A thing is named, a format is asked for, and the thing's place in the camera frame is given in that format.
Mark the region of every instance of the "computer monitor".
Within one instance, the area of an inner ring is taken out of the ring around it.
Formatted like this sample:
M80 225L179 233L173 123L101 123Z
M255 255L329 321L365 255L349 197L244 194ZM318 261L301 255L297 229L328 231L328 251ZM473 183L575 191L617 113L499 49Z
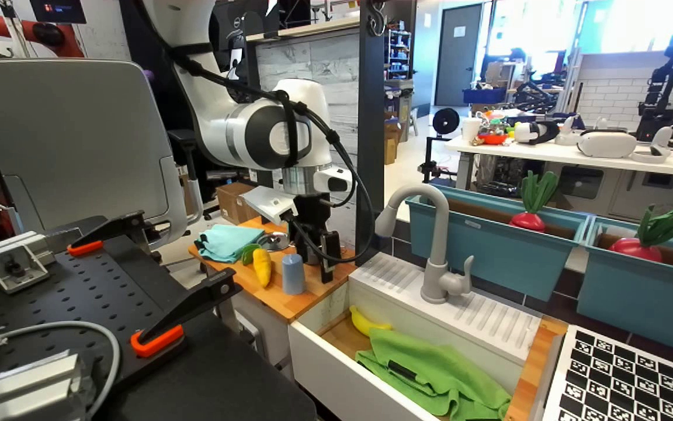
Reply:
M0 171L25 229L145 213L187 225L145 73L105 60L0 60Z

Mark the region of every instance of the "blue cloth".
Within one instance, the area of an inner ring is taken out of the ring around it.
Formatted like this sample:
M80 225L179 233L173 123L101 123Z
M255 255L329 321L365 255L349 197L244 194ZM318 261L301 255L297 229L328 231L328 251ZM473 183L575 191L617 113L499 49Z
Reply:
M200 255L214 261L239 261L241 251L261 233L261 229L214 225L199 236Z

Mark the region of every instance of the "floor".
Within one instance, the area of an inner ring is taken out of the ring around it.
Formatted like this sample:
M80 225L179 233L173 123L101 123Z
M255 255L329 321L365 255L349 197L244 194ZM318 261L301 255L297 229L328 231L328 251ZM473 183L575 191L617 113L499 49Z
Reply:
M390 199L392 191L406 184L420 184L424 172L418 167L426 162L426 143L427 135L432 135L432 116L418 116L415 128L409 127L409 135L405 143L399 143L398 160L392 164L383 167L383 203ZM432 143L432 162L439 167L447 167L448 171L455 171L457 167L457 151L448 150L445 143ZM399 220L409 220L409 209L399 209Z

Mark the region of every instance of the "red object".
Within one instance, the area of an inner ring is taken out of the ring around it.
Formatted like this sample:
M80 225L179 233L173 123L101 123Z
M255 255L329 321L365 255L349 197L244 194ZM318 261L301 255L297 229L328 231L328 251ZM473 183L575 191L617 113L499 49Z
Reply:
M664 261L664 252L661 247L653 246L653 247L644 247L640 244L640 239L635 236L621 236L617 239L612 246L609 246L612 252L620 252L620 255L630 255L630 258L637 258L637 260L649 260L649 261Z
M134 333L128 343L134 355L138 357L154 357L157 354L175 347L178 342L183 342L183 324L173 324L170 329L165 329L163 335L154 336L152 342L143 343L141 342L143 333Z
M85 246L76 246L76 247L73 247L73 246L66 247L66 252L73 255L73 258L94 255L98 251L103 251L103 240L92 240L92 244L85 244Z
M530 231L545 231L546 225L538 213L519 213L515 217L510 217L510 225L520 226L520 229L530 229Z
M36 37L38 20L22 20L22 25L23 25L25 39L40 41ZM81 49L80 49L74 27L73 25L55 25L55 27L60 31L64 41L60 44L45 44L45 46L50 46L55 57L85 57ZM4 24L2 17L0 17L0 37L9 37L9 31L8 31L8 24Z
M505 133L480 133L477 135L483 146L502 146L508 140Z

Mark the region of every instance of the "door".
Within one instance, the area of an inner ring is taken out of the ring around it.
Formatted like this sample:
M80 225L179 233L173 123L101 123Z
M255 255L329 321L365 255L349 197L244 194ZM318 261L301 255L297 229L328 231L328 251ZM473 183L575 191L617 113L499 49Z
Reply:
M482 4L445 10L434 105L461 108L463 89L475 82Z

